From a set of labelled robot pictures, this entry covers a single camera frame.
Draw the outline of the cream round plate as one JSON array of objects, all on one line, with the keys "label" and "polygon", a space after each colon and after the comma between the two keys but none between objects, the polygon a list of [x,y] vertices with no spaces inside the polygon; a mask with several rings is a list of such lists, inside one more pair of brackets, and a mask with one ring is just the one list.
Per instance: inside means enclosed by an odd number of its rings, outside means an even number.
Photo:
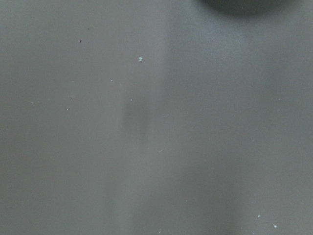
[{"label": "cream round plate", "polygon": [[210,8],[233,15],[254,15],[283,7],[290,0],[203,0]]}]

